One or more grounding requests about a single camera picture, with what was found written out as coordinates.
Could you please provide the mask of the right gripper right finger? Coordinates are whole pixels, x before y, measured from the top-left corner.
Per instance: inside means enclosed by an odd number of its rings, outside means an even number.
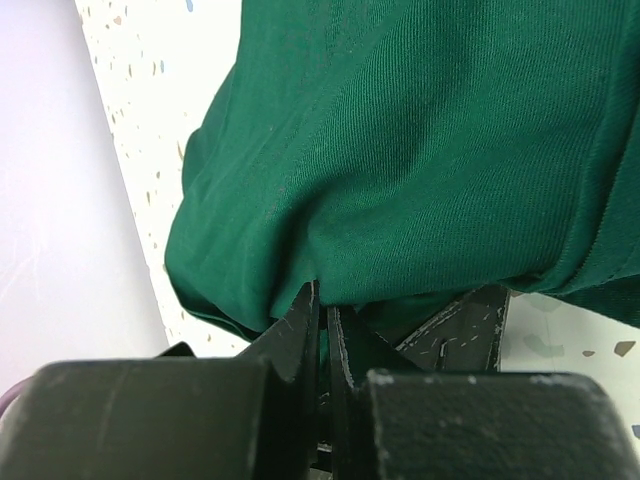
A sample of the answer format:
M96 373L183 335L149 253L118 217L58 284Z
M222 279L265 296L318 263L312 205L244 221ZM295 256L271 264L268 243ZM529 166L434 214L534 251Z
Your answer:
M327 313L337 479L635 479L639 462L592 379L426 372L352 311Z

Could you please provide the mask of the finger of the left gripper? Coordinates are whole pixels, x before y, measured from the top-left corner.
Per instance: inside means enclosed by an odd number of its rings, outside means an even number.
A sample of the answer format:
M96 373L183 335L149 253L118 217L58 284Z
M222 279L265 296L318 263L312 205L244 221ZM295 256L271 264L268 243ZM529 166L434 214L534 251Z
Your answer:
M498 372L510 298L509 290L498 285L469 292L395 349L426 371Z

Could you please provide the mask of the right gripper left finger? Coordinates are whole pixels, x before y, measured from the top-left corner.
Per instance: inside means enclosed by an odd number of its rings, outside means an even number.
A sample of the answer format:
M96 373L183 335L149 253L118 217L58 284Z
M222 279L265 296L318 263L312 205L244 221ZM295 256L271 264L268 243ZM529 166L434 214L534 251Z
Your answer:
M5 479L304 479L316 458L319 286L232 358L39 370L1 433Z

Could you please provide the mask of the dark green surgical cloth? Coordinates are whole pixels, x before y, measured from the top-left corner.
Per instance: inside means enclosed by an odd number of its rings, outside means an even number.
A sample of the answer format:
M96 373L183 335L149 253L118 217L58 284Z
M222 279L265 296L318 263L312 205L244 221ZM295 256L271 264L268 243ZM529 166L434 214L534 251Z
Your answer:
M246 1L165 253L254 339L301 286L388 328L498 284L639 323L635 1Z

